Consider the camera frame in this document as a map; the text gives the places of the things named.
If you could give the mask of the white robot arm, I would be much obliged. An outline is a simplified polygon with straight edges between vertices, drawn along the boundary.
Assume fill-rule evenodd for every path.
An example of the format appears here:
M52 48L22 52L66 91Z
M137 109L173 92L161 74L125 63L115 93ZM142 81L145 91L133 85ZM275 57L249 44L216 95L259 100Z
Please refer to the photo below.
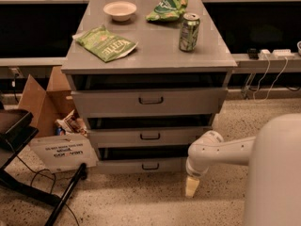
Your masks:
M192 197L213 164L248 167L244 226L301 226L301 115L267 122L254 137L226 142L208 131L186 160L185 195Z

